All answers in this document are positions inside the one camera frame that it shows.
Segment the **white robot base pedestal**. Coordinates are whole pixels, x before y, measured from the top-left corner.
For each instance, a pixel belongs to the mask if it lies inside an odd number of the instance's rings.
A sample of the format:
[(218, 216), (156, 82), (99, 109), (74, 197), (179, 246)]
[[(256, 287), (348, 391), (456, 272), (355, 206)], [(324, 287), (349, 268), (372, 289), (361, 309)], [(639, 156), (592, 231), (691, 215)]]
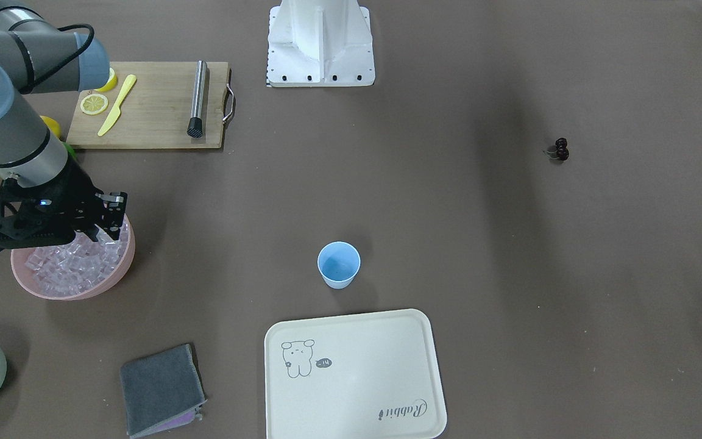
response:
[(282, 1), (268, 17), (268, 87), (374, 84), (370, 11), (357, 1)]

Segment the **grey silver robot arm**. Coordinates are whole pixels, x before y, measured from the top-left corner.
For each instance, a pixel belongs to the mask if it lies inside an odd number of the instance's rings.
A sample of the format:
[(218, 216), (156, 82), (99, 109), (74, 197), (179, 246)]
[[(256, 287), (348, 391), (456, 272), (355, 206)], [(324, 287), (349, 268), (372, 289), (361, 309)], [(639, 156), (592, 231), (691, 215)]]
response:
[(0, 252), (119, 239), (127, 194), (96, 187), (26, 98), (97, 89), (109, 66), (92, 25), (56, 27), (0, 1)]

